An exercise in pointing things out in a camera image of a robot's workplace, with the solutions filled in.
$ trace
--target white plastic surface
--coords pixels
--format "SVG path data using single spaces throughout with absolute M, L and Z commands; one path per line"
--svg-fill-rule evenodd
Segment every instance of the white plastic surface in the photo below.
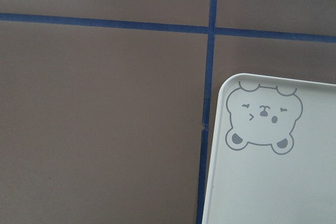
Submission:
M 237 74 L 221 87 L 202 224 L 336 223 L 336 85 Z

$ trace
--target upside-down bear face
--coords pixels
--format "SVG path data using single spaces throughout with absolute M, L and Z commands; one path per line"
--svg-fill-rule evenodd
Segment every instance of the upside-down bear face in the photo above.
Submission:
M 226 143 L 234 150 L 248 143 L 271 145 L 277 154 L 288 153 L 293 147 L 291 132 L 302 114 L 302 102 L 295 92 L 282 94 L 278 87 L 259 85 L 254 90 L 241 87 L 227 98 L 231 129 Z

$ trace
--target blue line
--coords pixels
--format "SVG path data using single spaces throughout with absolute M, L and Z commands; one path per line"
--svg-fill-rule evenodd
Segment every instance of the blue line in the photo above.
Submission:
M 208 32 L 208 28 L 205 26 L 187 26 L 187 25 L 131 22 L 131 21 L 93 19 L 93 18 L 56 17 L 56 16 L 42 16 L 42 15 L 28 15 L 28 14 L 0 13 L 0 20 L 15 21 L 15 22 L 75 25 L 75 26 L 174 31 L 178 33 L 195 33 L 195 34 L 207 34 Z
M 227 36 L 239 36 L 239 37 L 289 39 L 289 40 L 336 43 L 335 36 L 282 33 L 278 31 L 260 31 L 260 30 L 234 29 L 234 28 L 215 28 L 215 34 L 216 35 L 227 35 Z
M 217 0 L 210 0 L 208 41 L 207 41 L 206 64 L 205 64 L 203 117 L 202 117 L 202 124 L 204 129 L 202 130 L 201 154 L 199 157 L 200 159 L 199 159 L 199 175 L 198 175 L 196 224 L 202 223 L 203 209 L 204 209 L 206 163 L 207 163 L 208 136 L 209 136 L 209 115 L 210 115 L 212 71 L 213 71 L 214 47 L 215 47 L 216 13 L 217 13 Z

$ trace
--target horizontal blue line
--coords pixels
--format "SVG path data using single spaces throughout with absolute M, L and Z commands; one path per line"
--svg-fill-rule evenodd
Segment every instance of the horizontal blue line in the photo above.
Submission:
M 0 20 L 15 21 L 15 22 L 75 25 L 75 26 L 95 26 L 95 27 L 155 30 L 155 31 L 174 31 L 178 33 L 194 33 L 194 34 L 208 33 L 208 28 L 206 26 L 187 26 L 187 25 L 131 22 L 131 21 L 107 20 L 107 19 L 93 19 L 93 18 L 72 18 L 72 17 L 0 13 Z
M 335 36 L 282 33 L 279 31 L 260 31 L 260 30 L 247 30 L 247 29 L 235 29 L 235 28 L 215 28 L 215 34 L 216 35 L 227 35 L 227 36 L 239 36 L 239 37 L 289 39 L 289 40 L 336 43 Z

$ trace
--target bear nose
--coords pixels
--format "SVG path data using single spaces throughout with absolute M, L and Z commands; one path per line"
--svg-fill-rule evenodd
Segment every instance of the bear nose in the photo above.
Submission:
M 259 108 L 264 108 L 263 111 L 261 111 L 260 116 L 268 116 L 266 109 L 270 109 L 269 106 L 261 105 Z

